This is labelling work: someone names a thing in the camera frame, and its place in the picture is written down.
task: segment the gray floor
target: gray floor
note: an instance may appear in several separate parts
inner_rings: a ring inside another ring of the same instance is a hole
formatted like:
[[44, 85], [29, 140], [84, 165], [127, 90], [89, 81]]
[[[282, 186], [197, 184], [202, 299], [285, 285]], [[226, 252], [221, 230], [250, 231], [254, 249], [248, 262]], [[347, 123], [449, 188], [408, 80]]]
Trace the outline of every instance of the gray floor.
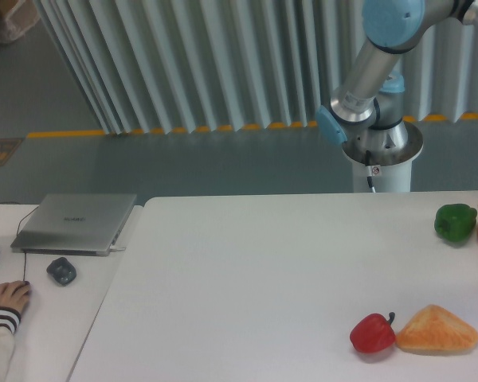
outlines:
[[[419, 123], [413, 190], [478, 189], [478, 121]], [[0, 47], [0, 138], [98, 129], [42, 24]], [[351, 168], [316, 129], [29, 138], [0, 167], [0, 201], [47, 193], [151, 197], [348, 193]]]

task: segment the blue joint cap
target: blue joint cap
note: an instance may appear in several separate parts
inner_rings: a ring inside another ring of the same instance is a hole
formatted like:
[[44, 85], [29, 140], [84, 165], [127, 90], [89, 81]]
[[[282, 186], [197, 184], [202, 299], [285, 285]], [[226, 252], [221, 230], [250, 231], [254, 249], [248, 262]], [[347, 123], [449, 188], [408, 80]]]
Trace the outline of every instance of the blue joint cap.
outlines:
[[395, 48], [420, 29], [425, 0], [365, 0], [363, 28], [374, 44]]
[[341, 145], [347, 142], [347, 136], [343, 132], [342, 127], [324, 106], [321, 105], [315, 113], [315, 121], [317, 121], [320, 132], [329, 142], [334, 145]]
[[396, 70], [393, 70], [386, 79], [386, 81], [384, 81], [384, 84], [379, 91], [381, 93], [395, 94], [403, 93], [405, 90], [406, 87], [404, 85], [404, 76]]

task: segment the laptop logo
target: laptop logo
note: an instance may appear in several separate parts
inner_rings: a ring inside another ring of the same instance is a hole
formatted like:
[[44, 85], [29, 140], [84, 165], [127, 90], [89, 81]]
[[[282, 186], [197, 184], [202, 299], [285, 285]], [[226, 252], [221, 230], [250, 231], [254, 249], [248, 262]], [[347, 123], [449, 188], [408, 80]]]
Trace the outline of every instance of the laptop logo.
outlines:
[[84, 217], [65, 217], [64, 218], [64, 221], [86, 221], [87, 219], [85, 219]]

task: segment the bread slice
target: bread slice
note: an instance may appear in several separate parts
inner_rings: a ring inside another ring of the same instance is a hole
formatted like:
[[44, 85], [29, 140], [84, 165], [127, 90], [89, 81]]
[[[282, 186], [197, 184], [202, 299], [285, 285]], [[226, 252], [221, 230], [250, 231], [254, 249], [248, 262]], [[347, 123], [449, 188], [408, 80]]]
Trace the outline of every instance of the bread slice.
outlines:
[[420, 310], [397, 334], [397, 346], [411, 353], [461, 353], [478, 343], [478, 332], [437, 305]]

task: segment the silver laptop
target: silver laptop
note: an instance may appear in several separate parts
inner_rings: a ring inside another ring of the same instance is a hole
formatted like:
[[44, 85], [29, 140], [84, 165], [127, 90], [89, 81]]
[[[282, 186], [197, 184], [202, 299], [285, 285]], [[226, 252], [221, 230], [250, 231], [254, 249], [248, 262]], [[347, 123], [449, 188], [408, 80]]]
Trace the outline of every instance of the silver laptop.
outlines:
[[135, 201], [133, 194], [49, 194], [10, 246], [35, 253], [108, 255]]

